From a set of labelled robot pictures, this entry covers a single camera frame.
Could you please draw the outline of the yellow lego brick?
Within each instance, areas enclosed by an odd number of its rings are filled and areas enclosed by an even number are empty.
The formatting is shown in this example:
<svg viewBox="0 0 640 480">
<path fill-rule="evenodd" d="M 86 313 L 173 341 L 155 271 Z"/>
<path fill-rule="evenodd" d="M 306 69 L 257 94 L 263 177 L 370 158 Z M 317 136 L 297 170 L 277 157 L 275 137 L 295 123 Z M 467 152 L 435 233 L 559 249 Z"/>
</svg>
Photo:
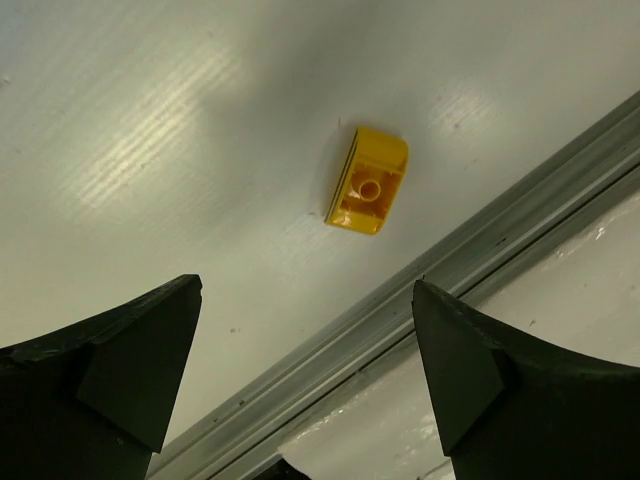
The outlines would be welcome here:
<svg viewBox="0 0 640 480">
<path fill-rule="evenodd" d="M 325 223 L 354 232 L 380 232 L 406 174 L 405 140 L 366 126 L 356 128 Z"/>
</svg>

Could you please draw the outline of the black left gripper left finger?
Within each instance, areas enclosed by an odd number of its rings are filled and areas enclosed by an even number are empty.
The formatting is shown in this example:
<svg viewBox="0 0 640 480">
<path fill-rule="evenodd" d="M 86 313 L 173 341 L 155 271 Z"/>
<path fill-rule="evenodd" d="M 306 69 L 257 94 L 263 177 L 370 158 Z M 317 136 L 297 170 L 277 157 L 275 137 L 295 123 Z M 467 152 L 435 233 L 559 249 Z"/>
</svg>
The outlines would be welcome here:
<svg viewBox="0 0 640 480">
<path fill-rule="evenodd" d="M 2 478 L 144 478 L 163 448 L 201 289 L 199 276 L 181 275 L 2 348 Z"/>
</svg>

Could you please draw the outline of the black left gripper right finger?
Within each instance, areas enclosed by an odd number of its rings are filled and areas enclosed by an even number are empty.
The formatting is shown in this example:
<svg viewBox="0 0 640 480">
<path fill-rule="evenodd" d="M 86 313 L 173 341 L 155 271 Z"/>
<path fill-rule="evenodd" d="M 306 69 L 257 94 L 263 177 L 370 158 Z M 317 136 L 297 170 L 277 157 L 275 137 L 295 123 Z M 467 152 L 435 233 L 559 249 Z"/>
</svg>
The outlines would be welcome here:
<svg viewBox="0 0 640 480">
<path fill-rule="evenodd" d="M 459 479 L 635 479 L 639 371 L 539 339 L 419 281 L 412 311 Z"/>
</svg>

